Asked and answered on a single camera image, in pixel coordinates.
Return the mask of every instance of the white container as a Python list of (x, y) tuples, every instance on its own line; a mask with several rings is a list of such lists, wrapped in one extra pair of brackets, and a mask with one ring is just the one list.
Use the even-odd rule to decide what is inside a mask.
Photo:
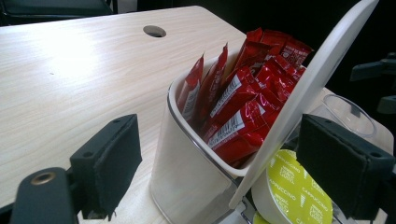
[[(229, 55), (228, 67), (235, 57), (236, 53)], [(205, 62), (204, 74), (214, 61)], [(183, 119), (176, 98), (188, 73), (169, 88), (151, 194), (172, 223), (211, 223), (230, 210), (228, 202), (237, 188), (234, 178), (243, 176), (247, 168), (238, 170), (225, 163)]]
[[(150, 181), (151, 194), (171, 223), (213, 223), (242, 201), (280, 149), (301, 115), (315, 100), (369, 18), (378, 0), (362, 0), (326, 38), (254, 160), (244, 169), (225, 163), (192, 130), (177, 109), (182, 74), (171, 85)], [(235, 54), (229, 56), (228, 66)], [(205, 71), (216, 59), (205, 62)], [(243, 177), (237, 186), (235, 179)]]

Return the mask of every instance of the wooden table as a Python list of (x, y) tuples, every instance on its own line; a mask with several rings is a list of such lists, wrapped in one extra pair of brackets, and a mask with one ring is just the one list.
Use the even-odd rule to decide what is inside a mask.
[[(147, 25), (166, 36), (146, 35)], [(217, 57), (227, 42), (239, 50), (244, 40), (201, 7), (1, 27), (0, 207), (27, 175), (67, 169), (108, 122), (137, 114), (143, 161), (112, 223), (166, 223), (149, 180), (167, 89), (203, 53)], [(391, 134), (380, 132), (391, 148)]]

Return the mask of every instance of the red sachet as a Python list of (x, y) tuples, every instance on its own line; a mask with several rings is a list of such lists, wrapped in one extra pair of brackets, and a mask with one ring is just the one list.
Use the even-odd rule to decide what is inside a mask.
[(191, 121), (194, 112), (203, 70), (204, 55), (195, 63), (194, 67), (186, 76), (181, 93), (177, 98), (177, 108), (187, 122)]
[(313, 50), (305, 43), (294, 38), (290, 38), (280, 52), (280, 55), (295, 67), (299, 67), (312, 51)]
[(256, 100), (248, 101), (207, 142), (228, 164), (257, 151), (269, 127)]
[(287, 71), (276, 62), (276, 58), (265, 63), (256, 79), (262, 89), (265, 88), (273, 92), (281, 102), (285, 102), (289, 98), (296, 85)]
[(277, 115), (282, 109), (284, 102), (281, 102), (271, 91), (263, 89), (258, 97), (258, 102), (265, 110), (262, 114), (268, 127), (271, 128), (275, 123)]
[(288, 39), (290, 39), (290, 38), (291, 38), (291, 35), (282, 33), (280, 31), (273, 31), (273, 30), (265, 29), (262, 34), (261, 42), (266, 45), (271, 46), (271, 49), (268, 52), (267, 59), (278, 55), (281, 52), (281, 50), (284, 48)]
[(232, 76), (230, 84), (213, 107), (201, 130), (201, 136), (204, 140), (213, 134), (210, 127), (215, 122), (220, 126), (223, 125), (245, 102), (253, 99), (260, 90), (259, 84), (247, 67), (244, 66), (235, 70)]
[(247, 40), (253, 41), (253, 42), (260, 42), (262, 39), (262, 28), (259, 27), (254, 31), (249, 31), (247, 32)]
[(210, 67), (198, 93), (197, 103), (193, 116), (194, 129), (199, 130), (206, 120), (214, 103), (219, 99), (219, 90), (225, 64), (227, 62), (228, 48), (224, 46), (218, 60)]
[(251, 74), (256, 76), (256, 73), (265, 63), (270, 48), (270, 46), (260, 42), (245, 40), (236, 58), (233, 70), (247, 66), (250, 68)]
[[(270, 91), (262, 91), (258, 93), (253, 101), (260, 105), (262, 118), (268, 126), (271, 127), (282, 109), (283, 103), (280, 102)], [(223, 122), (218, 122), (216, 120), (211, 122), (210, 127), (207, 128), (207, 131), (203, 136), (203, 140), (207, 142), (209, 138), (223, 126), (223, 124)]]

